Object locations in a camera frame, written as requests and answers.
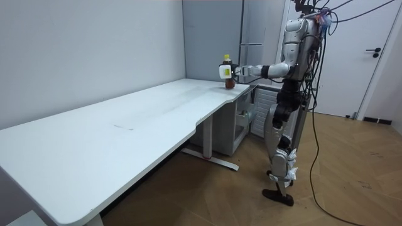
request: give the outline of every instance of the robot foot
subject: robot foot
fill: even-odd
[[[283,203],[285,205],[288,205],[289,207],[292,207],[293,204],[295,204],[295,201],[293,201],[293,197],[291,195],[286,195],[286,197],[284,197],[284,196],[282,196],[282,194],[279,190],[274,191],[274,190],[264,189],[263,195],[272,201]]]
[[[271,173],[272,173],[271,170],[268,170],[268,171],[266,172],[266,174],[267,174],[268,176],[269,176]],[[293,182],[294,182],[294,181],[291,180],[289,186],[293,186]]]

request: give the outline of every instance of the door lock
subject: door lock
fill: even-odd
[[[373,58],[377,58],[377,57],[379,57],[379,52],[381,51],[381,48],[378,47],[378,48],[376,48],[375,50],[366,50],[366,51],[374,51],[375,54],[373,54],[372,57],[373,57]]]
[[[376,53],[379,53],[381,51],[381,48],[376,48],[375,50],[366,50],[366,51],[375,51]]]

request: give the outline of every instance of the table leg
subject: table leg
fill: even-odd
[[[209,116],[206,120],[204,120],[203,124],[204,124],[204,143],[203,143],[204,153],[201,154],[188,148],[183,148],[182,152],[219,164],[221,166],[228,167],[231,170],[235,171],[239,170],[239,166],[236,164],[212,157],[212,116]]]
[[[90,220],[86,226],[103,226],[101,216],[98,214],[92,220]]]
[[[205,159],[211,159],[212,157],[212,119],[213,117],[209,116],[206,120],[204,120],[203,151]]]

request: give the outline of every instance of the wire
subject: wire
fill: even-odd
[[[271,81],[274,82],[274,83],[283,83],[283,82],[284,82],[283,80],[280,81],[280,82],[278,82],[278,81],[273,80],[272,78],[269,78],[269,80],[271,80]]]
[[[336,23],[336,25],[335,25],[335,28],[334,28],[334,30],[333,30],[333,32],[331,33],[331,31],[330,31],[330,28],[331,28],[331,26],[329,26],[329,28],[328,28],[328,35],[329,36],[332,36],[334,33],[335,33],[335,31],[337,30],[337,28],[338,28],[338,23],[339,23],[339,17],[338,17],[338,14],[337,13],[335,13],[335,12],[333,12],[333,11],[331,11],[331,13],[330,13],[330,16],[331,16],[331,18],[332,18],[332,15],[335,15],[335,17],[337,18],[337,21],[336,22],[334,22],[334,23]]]
[[[346,2],[344,2],[344,3],[342,3],[342,4],[340,4],[339,6],[333,8],[333,9],[331,9],[331,10],[335,10],[335,9],[337,9],[337,8],[340,8],[340,7],[346,5],[347,3],[351,2],[351,1],[354,1],[354,0],[348,0],[348,1],[346,1]]]
[[[251,81],[251,82],[246,82],[246,83],[240,83],[240,82],[238,82],[238,84],[248,85],[248,84],[253,83],[253,82],[255,82],[255,81],[259,80],[259,79],[262,79],[262,78],[263,78],[263,77],[261,77],[261,78],[256,78],[256,79],[254,79],[253,81]]]
[[[306,84],[306,89],[305,89],[305,91],[308,90],[309,92],[311,92],[311,94],[312,94],[312,96],[313,96],[313,99],[314,99],[313,108],[310,109],[310,110],[312,110],[313,131],[314,131],[315,143],[316,143],[316,145],[317,145],[317,153],[316,153],[316,155],[315,155],[315,157],[314,157],[314,160],[313,160],[312,166],[311,166],[311,168],[310,168],[310,172],[309,172],[310,186],[311,186],[311,188],[312,188],[313,198],[314,198],[315,204],[316,204],[324,213],[326,213],[327,215],[329,215],[329,216],[331,216],[331,217],[333,217],[333,218],[335,218],[335,219],[337,219],[337,220],[340,220],[340,221],[345,222],[345,223],[349,223],[349,224],[351,224],[351,225],[364,226],[364,225],[361,225],[361,224],[358,224],[358,223],[354,223],[354,222],[350,222],[350,221],[344,220],[344,219],[342,219],[342,218],[339,218],[339,217],[337,217],[337,216],[335,216],[335,215],[329,213],[329,212],[326,211],[323,207],[321,207],[321,205],[320,205],[320,204],[318,203],[318,201],[317,201],[317,197],[315,196],[315,190],[314,190],[313,180],[312,180],[312,171],[313,171],[313,168],[314,168],[314,166],[315,166],[315,163],[317,162],[318,155],[320,154],[320,143],[319,143],[319,141],[318,141],[317,130],[316,130],[316,127],[315,127],[315,108],[317,107],[318,90],[319,90],[320,79],[321,79],[321,74],[322,74],[323,62],[324,62],[324,58],[325,58],[325,51],[326,51],[326,49],[327,49],[327,31],[324,30],[324,31],[322,31],[322,32],[323,32],[323,46],[322,46],[322,48],[320,48],[320,56],[319,56],[318,64],[316,65],[316,69],[315,69],[315,71],[314,71],[314,73],[313,73],[312,79],[310,80],[310,82],[309,82],[308,84]],[[318,69],[320,69],[320,71],[319,71],[319,73],[318,73],[317,86],[316,86],[316,91],[315,91],[315,93],[314,93],[314,91],[312,90],[312,89],[313,89],[313,88],[312,88],[312,83],[313,83],[314,78],[315,78],[315,76],[316,76],[316,74],[317,74],[317,72],[318,72]]]
[[[356,19],[356,18],[358,18],[358,17],[361,17],[361,16],[363,16],[363,15],[366,15],[367,13],[371,13],[371,12],[373,12],[374,10],[377,10],[377,9],[383,7],[383,6],[386,6],[386,5],[388,5],[389,3],[393,2],[393,1],[395,1],[395,0],[390,0],[389,2],[384,3],[384,4],[382,4],[382,5],[378,6],[378,7],[376,7],[376,8],[374,8],[374,9],[370,10],[370,11],[367,11],[367,12],[365,12],[365,13],[362,13],[362,14],[360,14],[360,15],[354,16],[354,17],[349,18],[349,19],[340,20],[340,21],[338,21],[338,22],[336,22],[336,23],[342,23],[342,22],[350,21],[350,20],[352,20],[352,19]]]
[[[314,158],[312,167],[310,168],[310,185],[311,185],[312,191],[313,191],[314,202],[315,202],[315,204],[317,204],[318,207],[320,207],[320,209],[321,209],[322,211],[324,211],[326,214],[330,215],[331,217],[333,217],[333,218],[335,218],[335,219],[337,219],[337,220],[340,220],[340,221],[345,222],[345,223],[349,223],[349,224],[351,224],[351,225],[365,226],[365,225],[361,225],[361,224],[358,224],[358,223],[350,222],[350,221],[344,220],[344,219],[342,219],[342,218],[339,218],[339,217],[337,217],[337,216],[335,216],[335,215],[332,215],[331,213],[329,213],[328,211],[326,211],[324,208],[322,208],[322,207],[320,206],[320,204],[318,204],[317,198],[315,197],[315,191],[314,191],[314,186],[313,186],[313,181],[312,181],[312,171],[313,171],[313,167],[314,167],[314,164],[315,164],[316,161],[317,161],[318,155],[320,154],[320,144],[318,143],[317,130],[316,130],[316,128],[315,128],[314,113],[315,113],[315,112],[314,112],[314,109],[313,109],[313,112],[312,112],[312,121],[313,121],[313,131],[314,131],[315,144],[317,145],[317,153],[315,154],[315,158]]]

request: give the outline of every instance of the table top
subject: table top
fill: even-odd
[[[0,167],[59,225],[83,225],[243,94],[181,79],[0,131]]]

